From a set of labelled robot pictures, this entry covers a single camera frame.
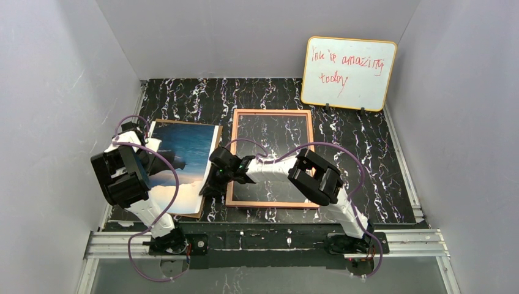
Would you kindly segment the sky and sea photo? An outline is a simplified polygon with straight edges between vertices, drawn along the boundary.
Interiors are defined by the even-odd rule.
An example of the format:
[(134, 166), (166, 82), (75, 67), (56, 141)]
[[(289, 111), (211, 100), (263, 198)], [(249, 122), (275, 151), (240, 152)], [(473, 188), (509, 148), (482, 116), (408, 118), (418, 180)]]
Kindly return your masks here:
[(168, 213), (198, 219), (203, 212), (200, 195), (209, 175), (209, 156), (220, 143), (222, 127), (158, 119), (152, 123), (151, 148), (173, 166), (179, 178), (178, 195)]

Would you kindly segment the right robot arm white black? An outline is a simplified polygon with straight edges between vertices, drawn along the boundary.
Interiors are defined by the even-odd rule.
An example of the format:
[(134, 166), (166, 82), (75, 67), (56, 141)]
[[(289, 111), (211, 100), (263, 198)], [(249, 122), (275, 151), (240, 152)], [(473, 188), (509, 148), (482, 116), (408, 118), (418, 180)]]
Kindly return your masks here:
[(330, 211), (346, 236), (357, 239), (373, 236), (369, 220), (348, 196), (339, 169), (309, 149), (307, 144), (271, 160), (257, 156), (238, 157), (219, 146), (209, 156), (209, 162), (209, 174), (200, 195), (221, 192), (231, 182), (289, 182), (307, 200)]

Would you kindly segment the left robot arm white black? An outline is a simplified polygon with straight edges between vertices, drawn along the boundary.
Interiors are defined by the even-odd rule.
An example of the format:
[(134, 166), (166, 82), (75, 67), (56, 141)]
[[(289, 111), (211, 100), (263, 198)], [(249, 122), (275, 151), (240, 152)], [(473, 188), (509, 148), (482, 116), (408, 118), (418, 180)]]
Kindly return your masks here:
[(173, 218), (149, 195), (150, 177), (164, 171), (184, 169), (186, 163), (175, 153), (158, 152), (159, 139), (149, 136), (134, 122), (120, 122), (109, 147), (91, 157), (103, 196), (111, 206), (136, 215), (157, 241), (182, 242), (185, 236)]

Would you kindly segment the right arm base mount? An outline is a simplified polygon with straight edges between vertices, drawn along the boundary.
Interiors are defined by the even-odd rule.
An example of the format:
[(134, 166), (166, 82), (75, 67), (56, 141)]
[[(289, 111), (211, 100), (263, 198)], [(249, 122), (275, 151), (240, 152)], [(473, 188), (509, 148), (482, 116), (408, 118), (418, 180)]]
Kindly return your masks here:
[(384, 234), (378, 237), (378, 242), (372, 237), (357, 239), (344, 234), (329, 234), (324, 241), (324, 248), (330, 254), (360, 254), (365, 258), (373, 258), (376, 254), (390, 252), (387, 238)]

